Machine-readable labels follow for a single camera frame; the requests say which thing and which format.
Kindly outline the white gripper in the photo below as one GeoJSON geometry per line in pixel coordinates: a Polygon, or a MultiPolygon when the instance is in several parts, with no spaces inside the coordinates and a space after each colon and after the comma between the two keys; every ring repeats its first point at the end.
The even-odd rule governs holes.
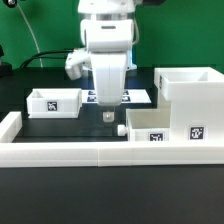
{"type": "MultiPolygon", "coordinates": [[[[90,55],[94,89],[100,106],[121,104],[134,23],[125,20],[81,21],[81,39],[90,55]]],[[[103,109],[103,121],[115,120],[115,108],[103,109]]]]}

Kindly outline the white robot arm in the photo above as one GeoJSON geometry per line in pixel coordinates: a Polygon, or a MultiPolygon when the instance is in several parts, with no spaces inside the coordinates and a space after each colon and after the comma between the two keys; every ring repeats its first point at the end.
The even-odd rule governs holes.
{"type": "Polygon", "coordinates": [[[112,107],[121,104],[130,52],[139,40],[136,6],[159,6],[165,1],[79,0],[81,40],[90,57],[97,103],[108,107],[104,122],[114,121],[112,107]]]}

